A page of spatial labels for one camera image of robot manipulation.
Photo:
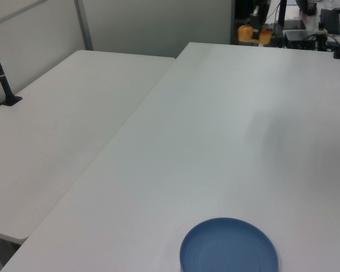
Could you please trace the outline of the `black Franka gripper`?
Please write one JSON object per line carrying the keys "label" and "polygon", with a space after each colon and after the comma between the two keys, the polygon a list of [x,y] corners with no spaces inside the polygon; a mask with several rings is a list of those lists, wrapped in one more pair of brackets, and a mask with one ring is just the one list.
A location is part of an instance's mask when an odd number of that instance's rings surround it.
{"label": "black Franka gripper", "polygon": [[250,26],[252,27],[252,39],[259,39],[261,21],[260,16],[267,15],[269,0],[254,0],[252,14],[250,15]]}

